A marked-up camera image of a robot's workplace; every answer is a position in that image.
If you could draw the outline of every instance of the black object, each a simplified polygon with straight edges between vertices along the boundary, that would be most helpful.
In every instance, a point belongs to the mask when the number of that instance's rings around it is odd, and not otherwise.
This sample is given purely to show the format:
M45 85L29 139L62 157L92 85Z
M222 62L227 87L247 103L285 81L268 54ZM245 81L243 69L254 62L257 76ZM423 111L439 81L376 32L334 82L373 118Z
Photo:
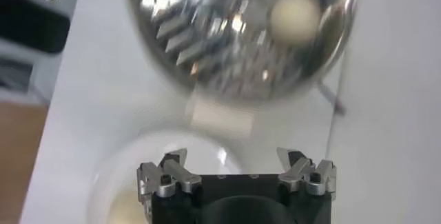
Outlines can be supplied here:
M0 0L0 37L51 54L64 49L70 20L31 0Z
M278 175L202 176L193 194L180 187L170 198L152 197L152 224L330 224L331 195L289 193Z
M165 154L165 156L163 157L163 159L159 163L159 166L161 168L164 168L164 163L168 160L173 160L173 161L176 161L177 163L179 163L179 158L180 158L179 154Z
M169 185L170 183L172 183L172 177L169 174L161 176L161 185Z
M306 158L306 156L300 151L290 151L288 153L289 165L292 167L300 158Z
M322 181L322 176L319 173L314 172L309 175L309 181L311 183L320 183Z

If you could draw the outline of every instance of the white table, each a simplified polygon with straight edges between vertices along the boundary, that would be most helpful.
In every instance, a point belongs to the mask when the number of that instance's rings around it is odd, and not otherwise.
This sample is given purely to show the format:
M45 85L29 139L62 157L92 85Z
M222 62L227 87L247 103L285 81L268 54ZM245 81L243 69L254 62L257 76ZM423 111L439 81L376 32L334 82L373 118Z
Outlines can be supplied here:
M85 223L105 160L145 125L183 114L187 97L146 66L124 3L77 4L21 223ZM441 2L360 0L359 9L343 65L348 113L334 120L329 148L338 166L338 222L439 223ZM327 79L333 89L339 74L336 68ZM331 108L316 90L255 117L251 147L325 155ZM275 155L259 154L262 166L248 162L246 171L278 171Z

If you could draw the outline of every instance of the wooden floor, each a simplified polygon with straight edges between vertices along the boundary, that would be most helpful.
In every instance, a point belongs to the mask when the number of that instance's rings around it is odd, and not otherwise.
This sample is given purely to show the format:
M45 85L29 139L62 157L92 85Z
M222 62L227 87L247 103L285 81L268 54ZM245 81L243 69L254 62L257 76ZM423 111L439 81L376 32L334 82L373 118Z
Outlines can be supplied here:
M0 103L0 224L19 222L47 112Z

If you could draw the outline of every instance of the white ball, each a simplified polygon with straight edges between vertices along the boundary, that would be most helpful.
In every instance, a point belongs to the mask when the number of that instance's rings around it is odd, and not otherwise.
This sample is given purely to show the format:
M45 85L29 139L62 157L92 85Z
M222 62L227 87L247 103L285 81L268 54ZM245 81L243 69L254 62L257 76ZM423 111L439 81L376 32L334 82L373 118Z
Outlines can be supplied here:
M132 190L122 191L116 196L110 208L107 224L146 224L144 208L138 201L138 194Z
M317 35L320 19L318 0L278 0L271 12L271 33L277 41L305 45Z

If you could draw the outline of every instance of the shiny metal bowl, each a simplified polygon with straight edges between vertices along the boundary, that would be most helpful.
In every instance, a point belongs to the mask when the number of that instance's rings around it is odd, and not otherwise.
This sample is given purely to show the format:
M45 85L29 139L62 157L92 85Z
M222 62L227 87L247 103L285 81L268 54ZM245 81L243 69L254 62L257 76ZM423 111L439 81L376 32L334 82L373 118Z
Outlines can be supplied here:
M234 101L268 101L319 80L338 60L356 0L318 0L315 39L294 47L271 35L277 0L130 0L152 56L176 81Z

